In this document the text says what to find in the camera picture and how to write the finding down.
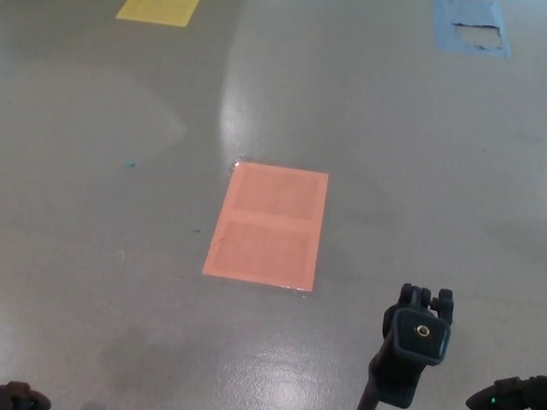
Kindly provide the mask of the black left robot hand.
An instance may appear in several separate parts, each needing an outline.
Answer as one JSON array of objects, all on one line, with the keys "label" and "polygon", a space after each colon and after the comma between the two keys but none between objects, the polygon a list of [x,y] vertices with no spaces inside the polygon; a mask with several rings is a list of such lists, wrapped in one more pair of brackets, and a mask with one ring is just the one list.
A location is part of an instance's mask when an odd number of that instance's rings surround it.
[{"label": "black left robot hand", "polygon": [[26,382],[0,384],[0,410],[50,410],[52,402]]}]

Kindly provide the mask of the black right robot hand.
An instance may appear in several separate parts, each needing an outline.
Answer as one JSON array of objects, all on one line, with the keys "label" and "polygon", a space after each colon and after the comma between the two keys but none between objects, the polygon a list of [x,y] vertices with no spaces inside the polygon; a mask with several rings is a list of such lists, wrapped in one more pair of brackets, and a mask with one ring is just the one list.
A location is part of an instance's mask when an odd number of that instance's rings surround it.
[{"label": "black right robot hand", "polygon": [[547,376],[495,380],[465,404],[469,410],[547,410]]}]

